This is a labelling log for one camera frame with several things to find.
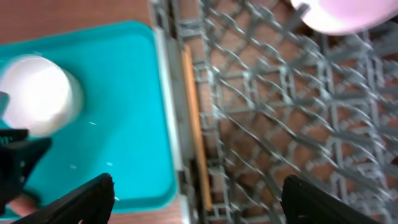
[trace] dish rack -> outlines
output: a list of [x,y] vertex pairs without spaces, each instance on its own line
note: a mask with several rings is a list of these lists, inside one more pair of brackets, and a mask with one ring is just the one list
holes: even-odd
[[[307,6],[278,0],[150,7],[187,223],[283,223],[288,174],[398,222],[398,23],[328,37],[302,24]],[[198,188],[185,94],[188,46],[208,192]]]

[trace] gray wire rack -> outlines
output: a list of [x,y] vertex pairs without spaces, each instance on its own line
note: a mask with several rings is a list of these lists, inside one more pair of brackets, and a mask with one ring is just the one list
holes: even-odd
[[[187,2],[197,17],[183,18]],[[203,51],[193,67],[218,185],[203,221],[283,223],[282,181],[297,174],[379,222],[398,222],[398,24],[331,46],[297,31],[308,6],[281,19],[281,4],[175,0],[162,9],[180,47],[196,39]]]

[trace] finger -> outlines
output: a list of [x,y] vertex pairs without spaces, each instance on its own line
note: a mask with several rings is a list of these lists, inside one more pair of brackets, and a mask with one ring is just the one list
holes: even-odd
[[37,210],[36,203],[25,194],[16,197],[9,203],[9,206],[13,212],[21,217],[30,215]]

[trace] wooden surface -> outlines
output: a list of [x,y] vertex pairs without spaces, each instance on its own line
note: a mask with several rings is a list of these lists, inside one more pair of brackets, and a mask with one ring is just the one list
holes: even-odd
[[195,155],[197,157],[200,175],[201,195],[203,197],[204,207],[209,211],[213,208],[213,204],[211,202],[210,181],[207,173],[207,159],[205,147],[203,145],[203,136],[201,133],[198,95],[193,75],[191,48],[187,45],[185,46],[185,51],[182,52],[182,60],[185,71],[184,77],[188,95],[188,106],[192,122],[193,142],[195,143]]
[[[148,0],[0,1],[0,44],[135,20],[150,25]],[[113,215],[109,223],[181,223],[175,201],[156,212]]]

